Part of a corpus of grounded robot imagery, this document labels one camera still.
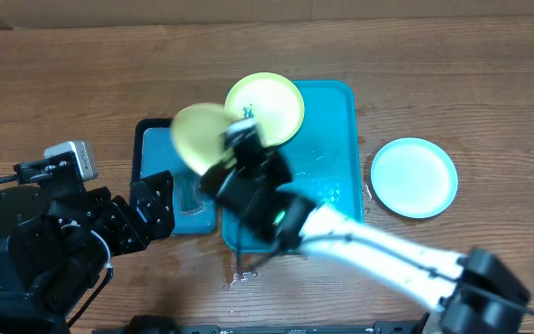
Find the wood grain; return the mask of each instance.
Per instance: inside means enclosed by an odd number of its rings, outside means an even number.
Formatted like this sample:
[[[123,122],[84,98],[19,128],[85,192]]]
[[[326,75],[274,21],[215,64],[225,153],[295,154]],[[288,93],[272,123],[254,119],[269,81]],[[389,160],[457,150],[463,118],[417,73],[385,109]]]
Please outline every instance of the wood grain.
[[[257,71],[350,85],[364,179],[375,151],[394,138],[445,148],[460,175],[445,213],[402,221],[364,189],[366,221],[434,247],[495,251],[534,293],[534,17],[0,32],[0,175],[80,138],[100,162],[88,186],[126,196],[138,121],[223,102],[236,80]],[[113,263],[115,278],[76,332],[140,314],[276,325],[423,312],[351,268],[299,256],[229,288],[234,259],[220,230],[154,242]],[[523,329],[534,332],[534,319]]]

